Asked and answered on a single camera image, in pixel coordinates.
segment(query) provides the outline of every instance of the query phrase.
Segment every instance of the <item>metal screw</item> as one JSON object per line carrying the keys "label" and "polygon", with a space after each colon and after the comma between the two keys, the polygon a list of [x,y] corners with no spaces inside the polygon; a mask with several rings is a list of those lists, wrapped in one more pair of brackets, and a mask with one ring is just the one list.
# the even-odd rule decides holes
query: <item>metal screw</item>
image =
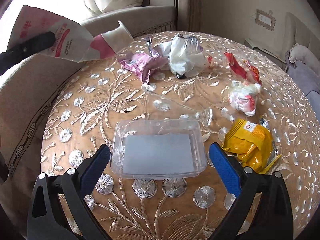
{"label": "metal screw", "polygon": [[244,172],[250,174],[252,173],[252,169],[250,167],[245,167]]}
{"label": "metal screw", "polygon": [[67,170],[67,173],[68,173],[69,175],[72,175],[72,174],[74,174],[75,172],[76,172],[76,169],[74,169],[74,168],[71,168],[71,169]]}
{"label": "metal screw", "polygon": [[276,176],[277,178],[281,178],[281,173],[280,173],[279,171],[275,171],[275,176]]}
{"label": "metal screw", "polygon": [[44,173],[44,172],[40,173],[39,176],[38,176],[38,178],[39,178],[39,179],[45,178],[45,173]]}

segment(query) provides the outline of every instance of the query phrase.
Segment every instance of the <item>embroidered tablecloth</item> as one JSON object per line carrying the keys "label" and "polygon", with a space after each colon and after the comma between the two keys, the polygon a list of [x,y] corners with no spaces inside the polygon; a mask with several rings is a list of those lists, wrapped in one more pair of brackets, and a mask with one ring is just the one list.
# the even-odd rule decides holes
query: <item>embroidered tablecloth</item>
{"label": "embroidered tablecloth", "polygon": [[[175,34],[153,34],[153,44],[169,41]],[[276,150],[281,154],[269,172],[280,171],[285,179],[297,236],[320,198],[319,122],[314,111],[292,79],[258,52],[210,34],[183,34],[200,40],[216,68],[184,80],[178,80],[168,70],[159,70],[150,79],[149,88],[193,109],[213,109],[211,125],[201,127],[206,151],[213,142],[222,143],[234,118],[255,123],[261,117],[267,119]],[[136,38],[127,50],[147,51],[143,37]],[[232,80],[223,62],[225,51],[248,58],[260,71],[263,89],[253,117],[232,112],[225,100]],[[101,144],[111,147],[117,122],[142,118],[145,96],[141,81],[121,69],[115,58],[88,62],[70,79],[52,108],[43,136],[42,171],[49,176],[63,174],[92,156]],[[248,229],[259,198],[257,194],[240,232]],[[63,196],[61,199],[71,228],[79,233]],[[108,165],[94,192],[85,200],[115,240],[203,240],[219,225],[234,199],[208,159],[207,168],[197,177],[164,181],[121,179]]]}

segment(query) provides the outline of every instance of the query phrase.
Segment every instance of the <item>yellow snack bag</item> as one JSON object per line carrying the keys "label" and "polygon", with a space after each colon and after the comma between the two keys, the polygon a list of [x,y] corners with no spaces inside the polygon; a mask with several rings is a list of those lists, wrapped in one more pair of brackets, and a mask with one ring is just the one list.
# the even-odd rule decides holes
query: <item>yellow snack bag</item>
{"label": "yellow snack bag", "polygon": [[272,137],[268,129],[237,119],[226,134],[222,149],[237,154],[243,166],[250,166],[255,172],[262,171],[272,151]]}

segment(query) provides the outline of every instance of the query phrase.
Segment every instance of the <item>pink wrapper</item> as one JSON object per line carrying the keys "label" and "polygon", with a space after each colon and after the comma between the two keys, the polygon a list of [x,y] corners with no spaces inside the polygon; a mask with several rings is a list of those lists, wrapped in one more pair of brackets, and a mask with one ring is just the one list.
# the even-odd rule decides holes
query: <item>pink wrapper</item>
{"label": "pink wrapper", "polygon": [[145,52],[130,55],[128,59],[120,61],[122,68],[132,71],[143,84],[148,84],[150,75],[167,63],[167,58],[162,56],[151,57]]}

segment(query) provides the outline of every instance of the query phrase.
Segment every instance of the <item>clear plastic container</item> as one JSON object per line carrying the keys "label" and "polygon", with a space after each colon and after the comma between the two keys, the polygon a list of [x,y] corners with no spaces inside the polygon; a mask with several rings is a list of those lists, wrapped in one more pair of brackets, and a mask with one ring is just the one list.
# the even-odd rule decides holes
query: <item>clear plastic container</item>
{"label": "clear plastic container", "polygon": [[116,126],[110,167],[122,178],[195,177],[206,166],[194,119],[121,121]]}

